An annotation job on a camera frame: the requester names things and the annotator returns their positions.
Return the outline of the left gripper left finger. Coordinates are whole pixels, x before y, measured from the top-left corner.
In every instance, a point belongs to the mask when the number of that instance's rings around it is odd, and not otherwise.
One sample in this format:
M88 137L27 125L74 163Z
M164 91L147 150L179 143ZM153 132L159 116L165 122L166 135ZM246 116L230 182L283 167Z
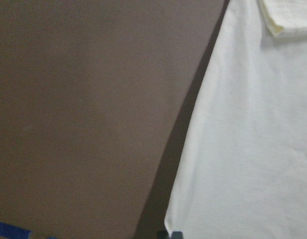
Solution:
M166 230L158 231L157 239L168 239L168 232Z

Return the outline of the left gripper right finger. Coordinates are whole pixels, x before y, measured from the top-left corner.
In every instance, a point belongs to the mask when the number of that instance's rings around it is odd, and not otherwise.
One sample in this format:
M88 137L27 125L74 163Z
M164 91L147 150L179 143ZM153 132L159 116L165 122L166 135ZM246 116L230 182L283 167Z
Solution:
M172 232L171 239L183 239L183 233L179 231Z

